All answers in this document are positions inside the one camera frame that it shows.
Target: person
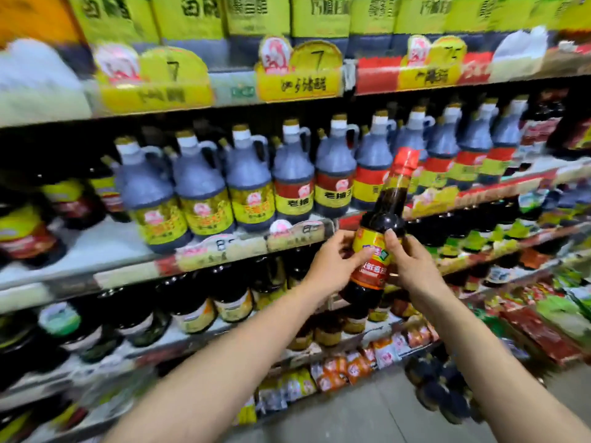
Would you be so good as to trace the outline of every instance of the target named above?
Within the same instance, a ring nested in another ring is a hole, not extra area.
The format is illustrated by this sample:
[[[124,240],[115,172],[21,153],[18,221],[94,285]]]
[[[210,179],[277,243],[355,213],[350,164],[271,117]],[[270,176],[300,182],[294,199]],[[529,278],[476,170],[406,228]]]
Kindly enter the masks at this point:
[[[304,321],[372,255],[345,259],[354,232],[338,231],[317,252],[299,286],[188,358],[107,434],[104,443],[215,441],[232,423]],[[511,356],[446,286],[412,236],[385,234],[398,279],[453,355],[501,442],[591,442],[591,431]]]

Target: left hand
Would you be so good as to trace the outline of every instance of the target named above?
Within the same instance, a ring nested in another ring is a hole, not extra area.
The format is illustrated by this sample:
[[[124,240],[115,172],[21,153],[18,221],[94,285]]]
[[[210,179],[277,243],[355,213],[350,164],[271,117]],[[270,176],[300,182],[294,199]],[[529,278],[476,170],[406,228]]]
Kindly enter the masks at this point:
[[[368,247],[350,258],[343,258],[354,237],[354,231],[339,230],[316,253],[302,284],[317,293],[319,301],[343,289],[353,271],[372,257],[373,249]]]

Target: tile floor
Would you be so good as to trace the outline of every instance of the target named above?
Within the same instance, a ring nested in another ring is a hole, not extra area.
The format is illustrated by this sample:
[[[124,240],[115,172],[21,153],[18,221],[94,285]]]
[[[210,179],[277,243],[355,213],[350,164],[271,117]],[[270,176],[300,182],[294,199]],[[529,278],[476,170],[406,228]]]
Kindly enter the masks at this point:
[[[591,426],[591,367],[549,380],[549,390]],[[373,375],[340,392],[318,395],[257,425],[236,428],[224,443],[494,443],[487,424],[454,426],[425,410],[401,369]]]

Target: forearm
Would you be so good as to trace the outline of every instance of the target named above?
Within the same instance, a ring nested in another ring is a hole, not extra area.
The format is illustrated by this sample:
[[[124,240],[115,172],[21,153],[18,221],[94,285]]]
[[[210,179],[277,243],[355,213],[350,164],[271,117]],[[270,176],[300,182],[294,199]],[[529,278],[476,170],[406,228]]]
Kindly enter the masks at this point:
[[[105,443],[214,441],[314,312],[317,299],[313,288],[299,285],[187,359]]]
[[[591,441],[577,416],[546,391],[499,339],[449,296],[430,316],[501,442]]]

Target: hand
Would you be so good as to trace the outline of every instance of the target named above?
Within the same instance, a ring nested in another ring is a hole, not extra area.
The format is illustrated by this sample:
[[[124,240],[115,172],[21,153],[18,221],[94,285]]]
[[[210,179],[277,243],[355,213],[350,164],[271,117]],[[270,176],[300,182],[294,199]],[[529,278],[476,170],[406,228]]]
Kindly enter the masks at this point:
[[[348,259],[343,258],[354,237],[354,231],[339,230],[316,253],[302,284],[317,292],[319,301],[343,289],[351,273],[372,257],[373,250],[368,247]]]
[[[387,230],[384,238],[386,248],[394,256],[398,267],[398,284],[408,290],[412,305],[419,312],[429,316],[436,307],[435,303],[448,297],[455,298],[431,254],[417,238],[409,235],[404,238],[407,250],[392,230]]]

